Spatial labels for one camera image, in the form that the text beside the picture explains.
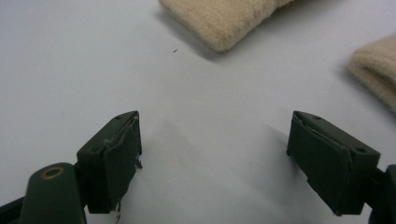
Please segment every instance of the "beige towel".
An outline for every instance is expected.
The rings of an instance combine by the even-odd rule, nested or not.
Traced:
[[[396,113],[396,34],[358,49],[349,70]]]
[[[166,11],[215,51],[232,48],[291,0],[159,0]]]

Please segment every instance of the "folded towel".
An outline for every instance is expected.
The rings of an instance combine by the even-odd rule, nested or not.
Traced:
[[[166,11],[215,51],[232,48],[291,0],[159,0]]]
[[[358,49],[349,70],[396,113],[396,34]]]

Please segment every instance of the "brown fabric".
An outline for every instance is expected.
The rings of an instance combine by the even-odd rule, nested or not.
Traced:
[[[166,11],[215,51],[232,48],[291,0],[159,0]]]
[[[349,70],[396,113],[396,34],[358,49]]]

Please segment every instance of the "white table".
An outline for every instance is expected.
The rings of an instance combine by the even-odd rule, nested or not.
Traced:
[[[120,223],[367,223],[336,217],[286,156],[293,110],[396,163],[396,117],[347,71],[395,32],[393,0],[300,1],[217,54],[155,0],[0,1],[0,204],[139,110],[144,169]],[[116,214],[89,215],[113,223]]]

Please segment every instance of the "tabletop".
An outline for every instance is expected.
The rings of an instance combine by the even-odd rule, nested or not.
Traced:
[[[0,0],[0,204],[138,110],[143,170],[120,223],[367,223],[335,216],[286,155],[294,110],[396,163],[396,117],[347,71],[395,32],[393,0],[296,0],[216,53],[155,0]],[[115,223],[116,214],[88,223]]]

